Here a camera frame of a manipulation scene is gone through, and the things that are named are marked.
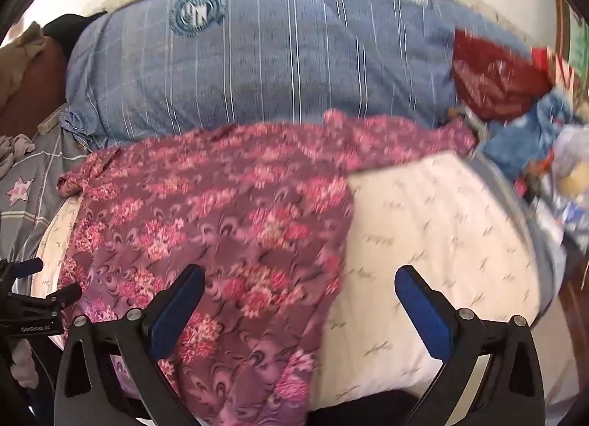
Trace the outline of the window frame with green pattern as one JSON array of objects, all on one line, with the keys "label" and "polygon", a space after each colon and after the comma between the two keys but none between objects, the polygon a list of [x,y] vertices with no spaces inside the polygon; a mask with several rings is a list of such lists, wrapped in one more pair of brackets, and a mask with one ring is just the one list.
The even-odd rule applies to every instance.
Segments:
[{"label": "window frame with green pattern", "polygon": [[588,97],[588,24],[566,0],[555,0],[555,74],[565,90]]}]

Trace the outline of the red plastic bag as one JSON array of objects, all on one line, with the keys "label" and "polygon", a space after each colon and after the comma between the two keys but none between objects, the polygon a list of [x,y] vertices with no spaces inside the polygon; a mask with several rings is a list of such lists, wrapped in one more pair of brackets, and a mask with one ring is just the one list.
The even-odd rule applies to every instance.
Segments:
[{"label": "red plastic bag", "polygon": [[454,35],[452,77],[460,101],[483,121],[512,121],[552,89],[530,60],[462,29]]}]

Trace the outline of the beige cloth on headboard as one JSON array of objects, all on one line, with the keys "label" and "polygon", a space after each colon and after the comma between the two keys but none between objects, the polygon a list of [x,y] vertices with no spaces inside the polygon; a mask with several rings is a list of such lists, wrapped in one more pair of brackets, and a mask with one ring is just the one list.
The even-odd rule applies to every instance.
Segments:
[{"label": "beige cloth on headboard", "polygon": [[0,105],[20,87],[27,67],[46,49],[42,28],[33,21],[22,35],[2,47],[0,52]]}]

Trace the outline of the grey crumpled cloth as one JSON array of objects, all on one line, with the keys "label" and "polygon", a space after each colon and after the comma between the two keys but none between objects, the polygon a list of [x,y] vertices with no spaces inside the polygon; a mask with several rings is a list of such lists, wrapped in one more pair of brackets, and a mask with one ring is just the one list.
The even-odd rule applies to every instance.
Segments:
[{"label": "grey crumpled cloth", "polygon": [[3,179],[13,165],[35,150],[33,141],[24,134],[0,138],[0,178]]}]

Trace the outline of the brown headboard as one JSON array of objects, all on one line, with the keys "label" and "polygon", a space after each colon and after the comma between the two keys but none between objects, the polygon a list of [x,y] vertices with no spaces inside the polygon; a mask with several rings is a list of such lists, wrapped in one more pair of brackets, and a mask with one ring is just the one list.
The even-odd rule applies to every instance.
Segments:
[{"label": "brown headboard", "polygon": [[21,85],[1,108],[2,135],[32,138],[38,125],[65,102],[67,59],[55,39],[45,42],[45,50],[27,66]]}]

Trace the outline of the blue crumpled clothing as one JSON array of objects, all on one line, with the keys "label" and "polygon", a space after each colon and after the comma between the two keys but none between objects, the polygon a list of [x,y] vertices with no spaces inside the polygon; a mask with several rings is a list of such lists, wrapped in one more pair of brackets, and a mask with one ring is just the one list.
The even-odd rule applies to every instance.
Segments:
[{"label": "blue crumpled clothing", "polygon": [[563,127],[574,123],[571,103],[560,88],[554,87],[524,115],[495,125],[478,150],[506,179],[515,182],[530,161],[546,159]]}]

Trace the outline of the blue plaid quilt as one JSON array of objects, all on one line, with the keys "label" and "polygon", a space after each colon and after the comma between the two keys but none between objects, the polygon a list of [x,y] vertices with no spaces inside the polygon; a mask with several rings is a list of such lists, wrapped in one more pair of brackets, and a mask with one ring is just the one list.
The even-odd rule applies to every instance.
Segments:
[{"label": "blue plaid quilt", "polygon": [[439,123],[456,31],[527,54],[452,0],[143,0],[85,28],[61,126],[92,150],[195,128],[358,117]]}]

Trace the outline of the maroon floral garment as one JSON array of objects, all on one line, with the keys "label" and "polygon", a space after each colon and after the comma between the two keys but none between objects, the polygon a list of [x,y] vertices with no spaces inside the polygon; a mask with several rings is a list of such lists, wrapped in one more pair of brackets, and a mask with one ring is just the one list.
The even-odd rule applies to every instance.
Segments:
[{"label": "maroon floral garment", "polygon": [[60,271],[68,319],[144,308],[190,264],[206,290],[164,375],[212,425],[302,425],[322,329],[342,283],[349,173],[452,151],[474,136],[397,116],[257,123],[89,155],[58,192],[81,206]]}]

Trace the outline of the cream leaf-print pillow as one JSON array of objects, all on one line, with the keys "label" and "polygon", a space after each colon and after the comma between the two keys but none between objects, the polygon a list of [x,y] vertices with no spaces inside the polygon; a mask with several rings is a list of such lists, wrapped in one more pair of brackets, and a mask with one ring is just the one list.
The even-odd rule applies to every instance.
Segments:
[{"label": "cream leaf-print pillow", "polygon": [[[451,152],[346,177],[353,217],[345,243],[341,290],[328,310],[310,408],[381,391],[410,388],[435,376],[431,358],[393,289],[411,264],[456,306],[486,319],[523,315],[541,305],[531,236],[466,160]],[[65,197],[39,249],[38,297],[59,283],[81,199]]]}]

